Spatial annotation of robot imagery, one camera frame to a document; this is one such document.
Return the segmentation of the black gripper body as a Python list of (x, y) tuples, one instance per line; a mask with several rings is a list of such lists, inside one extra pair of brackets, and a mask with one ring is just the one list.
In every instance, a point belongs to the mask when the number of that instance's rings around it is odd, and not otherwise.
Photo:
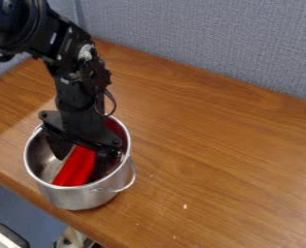
[(120, 136), (111, 129), (110, 116), (98, 114), (94, 110), (83, 112), (64, 112), (60, 110), (42, 110), (38, 114), (43, 122), (42, 128), (71, 136), (74, 144), (100, 151), (106, 148), (119, 149)]

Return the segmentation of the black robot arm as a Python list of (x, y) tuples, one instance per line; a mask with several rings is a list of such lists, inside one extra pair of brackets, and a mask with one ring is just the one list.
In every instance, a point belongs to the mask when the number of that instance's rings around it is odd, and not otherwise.
[(43, 61), (56, 87), (56, 108), (39, 112), (48, 145), (66, 162), (55, 182), (80, 185), (120, 157), (122, 139), (107, 125), (111, 72), (91, 35), (47, 0), (0, 0), (0, 63), (23, 52)]

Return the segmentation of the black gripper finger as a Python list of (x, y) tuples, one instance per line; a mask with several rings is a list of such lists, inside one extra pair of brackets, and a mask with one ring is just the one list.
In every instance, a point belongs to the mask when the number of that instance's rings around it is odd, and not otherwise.
[(96, 153), (94, 169), (88, 177), (91, 181), (102, 179), (112, 172), (120, 162), (120, 155), (120, 150), (116, 148), (106, 148)]
[(55, 157), (63, 160), (74, 148), (74, 141), (68, 134), (46, 130), (46, 139)]

